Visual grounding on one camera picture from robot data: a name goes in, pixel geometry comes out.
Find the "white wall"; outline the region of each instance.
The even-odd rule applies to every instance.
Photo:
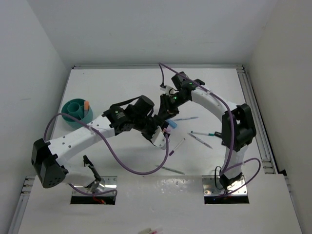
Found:
[[[0,1],[0,234],[7,233],[32,144],[58,110],[68,76],[26,0]]]
[[[312,233],[312,1],[279,0],[249,64],[274,154]]]
[[[73,64],[242,64],[277,0],[28,0]]]

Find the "white table surface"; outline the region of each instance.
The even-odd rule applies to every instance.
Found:
[[[237,104],[244,97],[235,69],[179,69],[189,77],[206,82],[213,92]],[[172,85],[173,73],[164,70],[165,83]],[[148,96],[159,107],[161,91],[159,69],[90,69],[72,70],[61,103],[74,98],[90,102],[94,117],[111,104],[139,95]],[[141,177],[124,170],[112,157],[106,145],[99,142],[84,150],[71,161],[82,165],[87,155],[100,175],[118,176],[118,196],[115,206],[70,205],[71,189],[65,184],[51,189],[42,188],[36,178],[19,234],[30,233],[108,233],[137,234],[151,227],[163,226],[165,234],[240,233],[284,234],[301,233],[282,175],[265,175],[261,169],[257,178],[247,186],[250,204],[204,205],[201,175],[212,175],[222,166],[225,147],[221,139],[200,136],[213,150],[187,135],[187,132],[214,132],[221,123],[201,106],[188,102],[177,117],[198,116],[198,119],[178,121],[170,136],[170,149],[182,138],[185,143],[168,158],[165,166],[183,171],[177,176],[166,170]],[[53,138],[72,131],[61,117],[55,124]],[[139,132],[132,130],[109,139],[118,157],[138,171],[155,168],[165,152],[154,147]],[[249,146],[245,159],[260,158],[257,143]],[[243,166],[248,180],[257,163]]]

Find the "red wire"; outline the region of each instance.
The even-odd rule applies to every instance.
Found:
[[[104,200],[102,200],[102,199],[97,199],[96,196],[93,196],[92,198],[93,198],[94,201],[97,201],[97,202],[100,203],[100,204],[104,204],[104,203],[105,203]]]

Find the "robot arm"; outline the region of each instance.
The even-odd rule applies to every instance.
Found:
[[[134,105],[121,108],[136,100]],[[32,165],[44,188],[51,188],[61,182],[74,183],[87,187],[100,180],[93,165],[88,167],[72,165],[69,160],[82,150],[101,140],[94,130],[105,138],[136,129],[155,146],[165,149],[166,141],[163,130],[168,127],[165,120],[152,117],[154,103],[146,96],[139,96],[128,101],[114,104],[109,110],[88,124],[65,136],[45,142],[39,139],[34,143]]]
[[[114,104],[109,110],[96,118],[88,126],[81,127],[68,135],[45,142],[39,139],[34,143],[32,165],[44,188],[51,188],[61,182],[90,186],[99,180],[93,165],[89,167],[75,167],[68,160],[80,151],[97,143],[100,137],[94,133],[99,131],[105,138],[117,136],[122,132],[136,129],[155,146],[165,148],[164,129],[168,127],[167,119],[179,113],[178,107],[187,101],[193,101],[212,112],[222,122],[222,140],[226,145],[224,170],[231,144],[230,115],[227,108],[209,92],[203,91],[188,81],[186,76],[175,75],[172,81],[177,89],[162,87],[166,93],[160,96],[160,108],[157,115],[152,116],[154,103],[146,96],[139,96],[121,103]],[[200,85],[205,83],[195,80]],[[228,167],[243,162],[244,154],[252,138],[256,135],[253,116],[247,104],[236,105],[225,101],[229,106],[234,121],[234,150]],[[220,175],[220,183],[227,188],[242,176],[241,166],[227,170]]]
[[[213,113],[222,122],[222,140],[226,145],[224,164],[222,166],[223,171],[228,161],[231,144],[231,124],[228,110],[225,105],[213,97],[210,92],[202,90],[185,79],[184,77],[187,77],[187,75],[184,74],[184,72],[180,74],[182,74],[182,76],[177,74],[172,77],[172,81],[177,89],[176,93],[172,93],[172,88],[169,86],[163,87],[165,94],[160,96],[161,103],[158,115],[164,119],[172,118],[179,113],[178,106],[189,100],[203,106]],[[199,79],[195,81],[200,85],[205,85],[205,83]],[[234,121],[234,147],[232,156],[227,165],[228,168],[243,162],[248,145],[256,135],[256,129],[251,109],[247,104],[237,105],[224,98],[222,98],[222,100],[229,106]],[[224,188],[227,188],[233,182],[239,180],[241,176],[241,166],[237,166],[221,174],[220,183]]]

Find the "small rectangular hole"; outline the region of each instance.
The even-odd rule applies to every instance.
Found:
[[[88,205],[115,205],[115,196],[96,196],[96,199],[103,200],[102,204],[93,199],[92,196],[72,196],[70,204],[88,204]]]

